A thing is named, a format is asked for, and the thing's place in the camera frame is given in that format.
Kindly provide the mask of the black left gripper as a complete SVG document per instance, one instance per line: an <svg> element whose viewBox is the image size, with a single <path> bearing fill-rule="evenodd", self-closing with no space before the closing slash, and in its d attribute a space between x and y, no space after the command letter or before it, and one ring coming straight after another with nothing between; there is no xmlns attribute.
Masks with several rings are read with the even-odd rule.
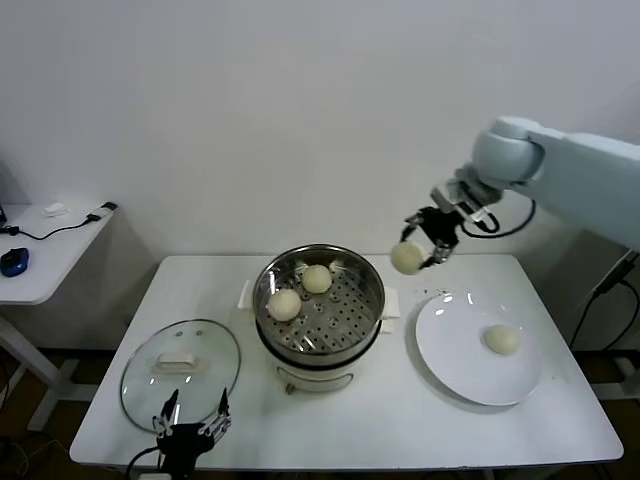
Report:
<svg viewBox="0 0 640 480"><path fill-rule="evenodd" d="M152 417L157 446L164 456L161 473L193 473L200 455L215 446L231 426L228 390L224 389L216 416L203 423L177 424L172 427L171 418L177 406L179 390L175 389L163 404L159 415Z"/></svg>

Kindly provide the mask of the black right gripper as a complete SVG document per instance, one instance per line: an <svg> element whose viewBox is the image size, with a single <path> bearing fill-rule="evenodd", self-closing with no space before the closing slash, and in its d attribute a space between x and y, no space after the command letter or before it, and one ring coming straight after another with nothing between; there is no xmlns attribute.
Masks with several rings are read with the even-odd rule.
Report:
<svg viewBox="0 0 640 480"><path fill-rule="evenodd" d="M423 270L448 261L459 243L456 229L463 224L463 217L456 210L444 212L436 207L425 207L404 222L400 242L407 242L416 231L423 231L434 244L420 265Z"/></svg>

